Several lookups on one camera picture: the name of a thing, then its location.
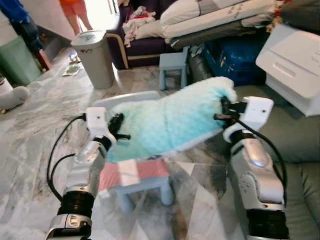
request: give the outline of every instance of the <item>gray sofa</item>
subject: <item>gray sofa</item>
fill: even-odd
[[[193,79],[199,81],[210,77],[205,64],[201,63],[199,58],[189,61]],[[275,106],[270,118],[260,132],[277,146],[286,162],[288,183],[285,214],[289,234],[292,240],[319,240],[320,116],[304,117],[294,106],[266,85],[239,86],[235,90],[238,99],[257,96],[274,101]],[[266,150],[274,160],[277,159],[268,146]],[[236,185],[232,174],[229,177],[232,184]],[[236,209],[242,232],[246,235],[248,232],[246,212],[239,199],[235,192]]]

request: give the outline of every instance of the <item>person's leg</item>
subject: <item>person's leg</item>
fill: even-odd
[[[92,30],[92,26],[89,22],[88,15],[87,15],[87,8],[86,3],[84,0],[80,0],[79,2],[73,4],[73,9],[75,13],[79,16],[83,25],[86,27],[87,30]]]
[[[68,19],[68,21],[74,31],[74,35],[77,36],[79,33],[81,33],[81,28],[80,28],[80,24],[79,24],[79,20],[78,20],[77,15],[67,16],[66,19]]]

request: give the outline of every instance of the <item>blue jacket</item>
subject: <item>blue jacket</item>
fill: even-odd
[[[0,0],[0,10],[11,22],[29,21],[28,12],[19,0]]]

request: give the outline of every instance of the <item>pink stool top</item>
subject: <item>pink stool top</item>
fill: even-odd
[[[166,164],[163,159],[137,162],[137,170],[140,179],[169,176]],[[98,192],[101,192],[105,189],[110,189],[118,184],[121,184],[121,177],[118,172],[118,164],[111,162],[105,163],[103,170],[100,173]]]

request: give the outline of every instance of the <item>white stuffed toy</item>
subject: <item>white stuffed toy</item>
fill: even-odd
[[[29,90],[24,86],[18,86],[9,91],[0,93],[0,109],[2,113],[5,110],[13,109],[14,107],[21,105],[30,96]]]

